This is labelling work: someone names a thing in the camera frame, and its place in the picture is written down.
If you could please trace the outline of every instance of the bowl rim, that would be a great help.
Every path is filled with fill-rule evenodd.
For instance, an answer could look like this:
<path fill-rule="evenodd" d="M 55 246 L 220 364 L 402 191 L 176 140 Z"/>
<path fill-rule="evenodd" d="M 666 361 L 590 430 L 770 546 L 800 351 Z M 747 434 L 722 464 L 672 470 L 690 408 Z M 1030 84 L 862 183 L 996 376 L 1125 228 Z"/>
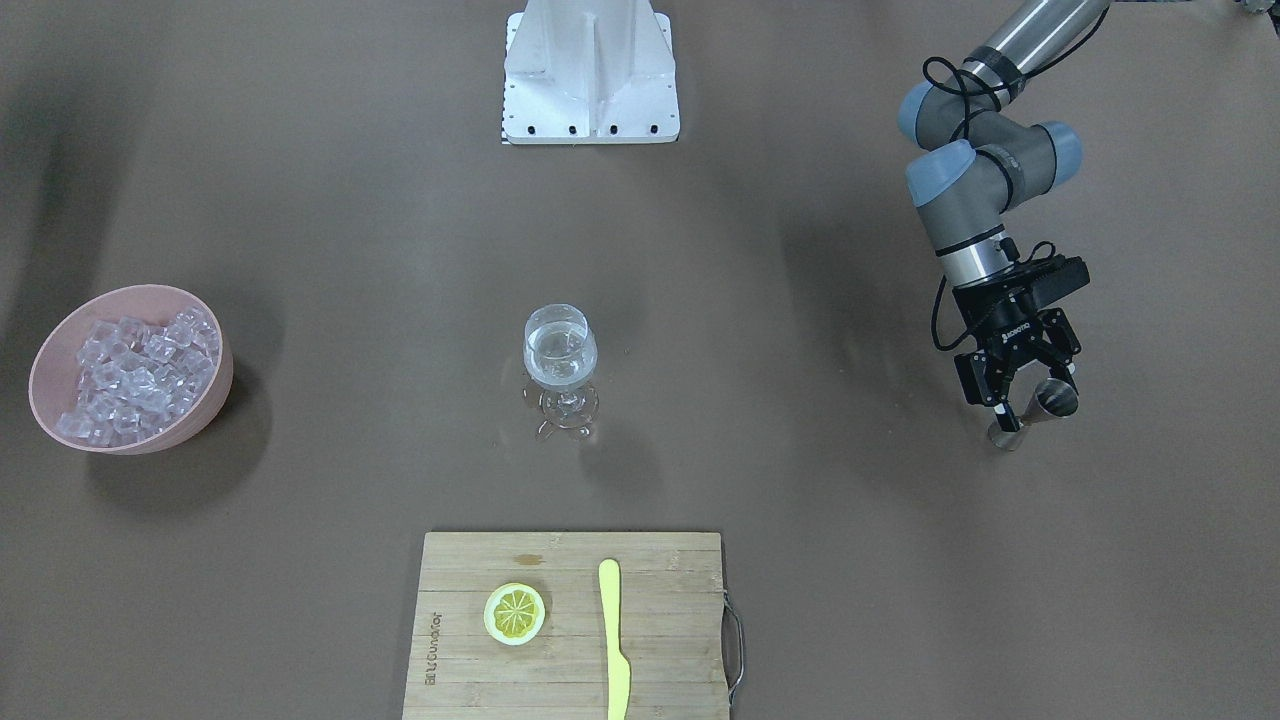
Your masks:
<path fill-rule="evenodd" d="M 81 304 L 79 307 L 77 307 L 77 309 L 72 310 L 70 313 L 68 313 L 67 316 L 63 318 L 63 320 L 60 323 L 58 323 L 58 325 L 54 327 L 52 331 L 49 332 L 49 336 L 45 337 L 45 342 L 42 342 L 40 345 L 40 350 L 36 352 L 36 359 L 31 361 L 31 370 L 27 373 L 27 405 L 31 409 L 31 414 L 36 418 L 36 423 L 40 425 L 40 428 L 42 430 L 45 430 L 45 434 L 47 434 L 49 437 L 51 437 L 51 438 L 56 439 L 58 442 L 65 445 L 67 447 L 70 447 L 70 448 L 74 448 L 74 450 L 83 450 L 84 452 L 119 454 L 123 450 L 138 448 L 138 447 L 146 446 L 147 443 L 154 443 L 154 442 L 159 441 L 160 438 L 163 438 L 165 436 L 165 433 L 169 433 L 170 430 L 173 430 L 178 425 L 180 425 L 183 420 L 186 420 L 187 418 L 191 418 L 192 415 L 195 415 L 196 414 L 196 409 L 200 407 L 201 404 L 205 402 L 205 400 L 209 397 L 210 388 L 214 387 L 214 383 L 210 382 L 209 386 L 206 386 L 202 391 L 200 391 L 200 397 L 197 397 L 196 402 L 193 402 L 191 405 L 191 410 L 188 410 L 186 415 L 183 415 L 182 418 L 179 418 L 178 421 L 173 423 L 168 428 L 160 430 L 159 433 L 156 433 L 156 434 L 154 434 L 154 436 L 151 436 L 151 437 L 148 437 L 146 439 L 140 439 L 138 442 L 131 442 L 129 445 L 116 445 L 116 446 L 108 446 L 108 447 L 93 447 L 91 445 L 79 445 L 79 443 L 76 443 L 70 438 L 63 437 L 61 433 L 59 433 L 56 429 L 54 429 L 54 428 L 49 427 L 47 424 L 45 424 L 45 420 L 44 420 L 44 418 L 40 416 L 40 413 L 36 413 L 36 387 L 35 387 L 35 384 L 36 384 L 36 368 L 40 365 L 41 359 L 45 356 L 45 350 L 49 348 L 49 342 L 54 340 L 54 336 L 56 336 L 58 332 L 63 329 L 63 325 L 65 325 L 68 322 L 70 322 L 72 318 L 74 318 L 76 315 L 81 314 L 82 311 L 84 311 L 90 306 L 96 305 L 96 304 L 101 302 L 102 300 L 106 300 L 108 297 L 111 297 L 114 295 L 120 295 L 120 293 L 129 292 L 129 291 L 138 291 L 138 290 L 143 290 L 143 288 L 174 291 L 174 292 L 177 292 L 179 295 L 183 295 L 183 296 L 188 297 L 192 302 L 195 302 L 196 305 L 198 305 L 201 309 L 205 310 L 205 313 L 209 315 L 209 319 L 214 324 L 214 329 L 218 331 L 218 337 L 223 338 L 223 325 L 218 322 L 218 315 L 214 314 L 214 310 L 204 300 L 196 297 L 196 295 L 193 292 L 183 290 L 180 287 L 174 287 L 174 286 L 170 286 L 170 284 L 142 283 L 142 284 L 131 284 L 131 286 L 125 286 L 125 287 L 118 287 L 118 288 L 115 288 L 113 291 L 104 292 L 102 295 L 92 297 L 92 299 L 87 300 L 86 302 Z M 223 369 L 223 361 L 227 359 L 227 355 L 228 355 L 227 352 L 219 352 L 218 354 L 218 364 L 214 365 L 214 377 L 215 378 L 218 377 L 218 373 L 221 372 L 221 369 Z"/>

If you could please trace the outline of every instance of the ice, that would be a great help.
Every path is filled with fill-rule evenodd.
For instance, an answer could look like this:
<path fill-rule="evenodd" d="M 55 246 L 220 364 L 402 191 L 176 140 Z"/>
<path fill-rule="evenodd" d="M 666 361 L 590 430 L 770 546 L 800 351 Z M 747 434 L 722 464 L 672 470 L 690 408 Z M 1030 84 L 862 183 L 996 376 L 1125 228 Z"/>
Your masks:
<path fill-rule="evenodd" d="M 76 354 L 76 409 L 58 419 L 55 430 L 91 447 L 120 447 L 164 432 L 212 383 L 220 352 L 218 329 L 200 307 L 175 314 L 168 325 L 96 320 Z"/>

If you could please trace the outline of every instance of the clear liquid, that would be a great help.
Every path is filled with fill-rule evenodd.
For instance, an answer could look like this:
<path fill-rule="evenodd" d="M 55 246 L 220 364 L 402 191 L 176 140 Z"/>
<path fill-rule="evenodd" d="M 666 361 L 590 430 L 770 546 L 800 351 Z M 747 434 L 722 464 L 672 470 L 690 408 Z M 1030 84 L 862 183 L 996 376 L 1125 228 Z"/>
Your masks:
<path fill-rule="evenodd" d="M 538 384 L 561 392 L 581 386 L 595 370 L 595 338 L 586 327 L 557 320 L 534 328 L 525 345 L 525 368 Z"/>

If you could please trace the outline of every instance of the cutting board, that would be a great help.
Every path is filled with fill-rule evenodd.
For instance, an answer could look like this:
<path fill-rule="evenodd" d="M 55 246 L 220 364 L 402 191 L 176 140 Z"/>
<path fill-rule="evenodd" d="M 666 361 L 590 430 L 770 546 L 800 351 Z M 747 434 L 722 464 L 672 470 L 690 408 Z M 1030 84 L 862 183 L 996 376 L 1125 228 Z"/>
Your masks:
<path fill-rule="evenodd" d="M 404 720 L 604 720 L 608 669 L 596 569 L 622 569 L 628 720 L 727 720 L 718 533 L 428 533 Z M 484 629 L 489 593 L 525 583 L 547 605 L 532 641 Z"/>

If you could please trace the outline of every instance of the bowl of ice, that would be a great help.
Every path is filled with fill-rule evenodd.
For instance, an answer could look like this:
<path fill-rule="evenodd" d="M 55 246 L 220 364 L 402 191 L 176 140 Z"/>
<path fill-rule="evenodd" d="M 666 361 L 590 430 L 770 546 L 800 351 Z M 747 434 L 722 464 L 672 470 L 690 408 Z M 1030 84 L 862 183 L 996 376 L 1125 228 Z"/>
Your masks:
<path fill-rule="evenodd" d="M 175 287 L 138 284 L 72 313 L 41 346 L 27 396 L 58 442 L 141 455 L 173 447 L 218 415 L 232 387 L 218 318 Z"/>

